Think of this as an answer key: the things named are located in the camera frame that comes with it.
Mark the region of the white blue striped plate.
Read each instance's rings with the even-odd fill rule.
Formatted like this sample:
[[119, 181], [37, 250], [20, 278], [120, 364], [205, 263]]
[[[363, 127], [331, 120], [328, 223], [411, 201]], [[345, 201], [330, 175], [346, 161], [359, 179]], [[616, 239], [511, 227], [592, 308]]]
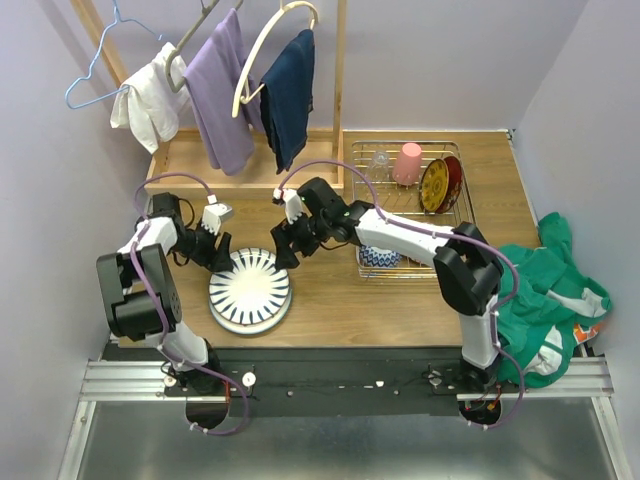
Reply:
[[233, 270], [214, 273], [210, 278], [209, 292], [211, 287], [237, 293], [291, 288], [288, 272], [275, 268], [276, 255], [266, 249], [239, 249], [231, 253], [231, 259]]

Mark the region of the blue white patterned bowl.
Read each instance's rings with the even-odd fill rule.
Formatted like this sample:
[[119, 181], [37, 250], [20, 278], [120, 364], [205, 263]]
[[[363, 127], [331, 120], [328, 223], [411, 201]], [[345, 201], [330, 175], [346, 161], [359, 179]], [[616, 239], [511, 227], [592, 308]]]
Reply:
[[372, 268], [395, 268], [402, 255], [396, 251], [373, 246], [359, 248], [358, 258], [361, 265]]

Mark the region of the clear drinking glass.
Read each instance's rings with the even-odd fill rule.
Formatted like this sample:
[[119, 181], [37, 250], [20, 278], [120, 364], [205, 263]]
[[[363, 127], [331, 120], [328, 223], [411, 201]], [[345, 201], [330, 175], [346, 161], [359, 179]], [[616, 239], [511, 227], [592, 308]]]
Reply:
[[386, 151], [377, 150], [372, 154], [366, 176], [371, 183], [383, 183], [389, 179], [390, 157]]

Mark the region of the pink cup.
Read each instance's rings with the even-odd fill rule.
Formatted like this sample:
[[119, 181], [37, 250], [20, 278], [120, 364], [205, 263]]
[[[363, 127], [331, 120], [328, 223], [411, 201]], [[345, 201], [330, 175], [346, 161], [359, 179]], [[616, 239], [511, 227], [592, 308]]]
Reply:
[[392, 179], [401, 186], [411, 186], [421, 175], [422, 149], [414, 142], [405, 143], [392, 169]]

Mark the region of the yellow patterned plate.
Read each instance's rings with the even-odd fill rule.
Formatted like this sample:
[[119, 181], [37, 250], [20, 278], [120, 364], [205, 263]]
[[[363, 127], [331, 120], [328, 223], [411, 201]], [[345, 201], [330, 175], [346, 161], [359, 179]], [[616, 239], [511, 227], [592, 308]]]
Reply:
[[433, 160], [420, 181], [419, 201], [427, 213], [435, 213], [443, 203], [449, 184], [449, 170], [443, 159]]

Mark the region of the red floral plate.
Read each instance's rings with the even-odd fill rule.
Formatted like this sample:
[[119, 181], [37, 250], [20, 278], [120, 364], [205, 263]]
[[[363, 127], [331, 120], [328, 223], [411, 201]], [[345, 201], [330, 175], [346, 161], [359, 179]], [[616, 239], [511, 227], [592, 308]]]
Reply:
[[448, 212], [455, 205], [463, 185], [463, 169], [460, 160], [455, 156], [448, 156], [444, 161], [449, 173], [449, 183], [445, 198], [437, 210], [440, 214]]

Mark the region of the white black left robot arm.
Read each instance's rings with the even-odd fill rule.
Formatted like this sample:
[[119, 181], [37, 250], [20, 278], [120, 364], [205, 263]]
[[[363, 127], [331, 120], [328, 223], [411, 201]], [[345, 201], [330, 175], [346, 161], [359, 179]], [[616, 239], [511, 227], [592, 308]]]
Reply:
[[171, 193], [154, 195], [130, 241], [100, 256], [96, 269], [111, 333], [158, 350], [169, 363], [166, 375], [177, 386], [209, 396], [224, 385], [220, 361], [210, 342], [183, 320], [167, 258], [182, 257], [211, 273], [230, 272], [231, 235], [222, 224], [233, 210], [210, 195], [202, 216], [186, 221], [184, 203]]

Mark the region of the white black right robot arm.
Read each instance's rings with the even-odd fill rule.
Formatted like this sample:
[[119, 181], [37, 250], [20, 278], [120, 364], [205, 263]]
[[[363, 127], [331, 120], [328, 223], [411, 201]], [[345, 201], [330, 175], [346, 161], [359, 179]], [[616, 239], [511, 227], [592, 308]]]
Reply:
[[500, 343], [495, 309], [504, 269], [497, 250], [472, 223], [457, 227], [403, 219], [373, 203], [346, 203], [314, 177], [297, 189], [280, 187], [272, 201], [285, 218], [272, 228], [277, 269], [295, 269], [330, 239], [390, 250], [435, 271], [440, 293], [462, 332], [459, 382], [480, 392], [496, 380]]

